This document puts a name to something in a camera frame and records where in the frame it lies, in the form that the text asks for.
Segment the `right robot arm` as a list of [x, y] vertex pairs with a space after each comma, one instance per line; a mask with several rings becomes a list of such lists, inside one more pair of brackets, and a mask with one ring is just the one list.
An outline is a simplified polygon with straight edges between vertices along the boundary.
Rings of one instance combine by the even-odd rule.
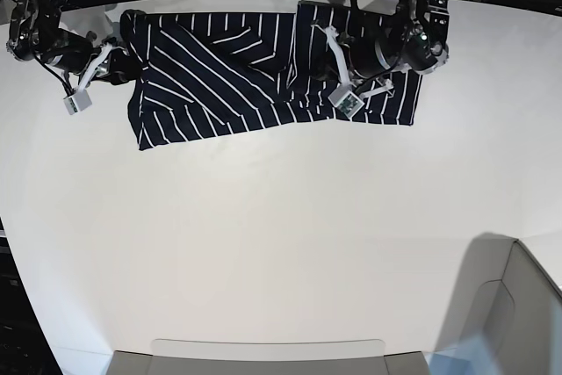
[[102, 81], [121, 85], [138, 78], [140, 69], [117, 38], [106, 38], [95, 46], [93, 38], [60, 28], [67, 1], [16, 0], [7, 50], [19, 61], [36, 61], [61, 82], [68, 95], [75, 92], [71, 75], [85, 84]]

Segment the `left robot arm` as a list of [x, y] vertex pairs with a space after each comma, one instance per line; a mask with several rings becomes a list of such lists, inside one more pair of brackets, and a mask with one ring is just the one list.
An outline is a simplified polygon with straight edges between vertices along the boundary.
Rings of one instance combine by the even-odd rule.
[[398, 0], [394, 14], [376, 18], [350, 0], [349, 27], [335, 38], [357, 87], [393, 72], [426, 75], [449, 59], [449, 0]]

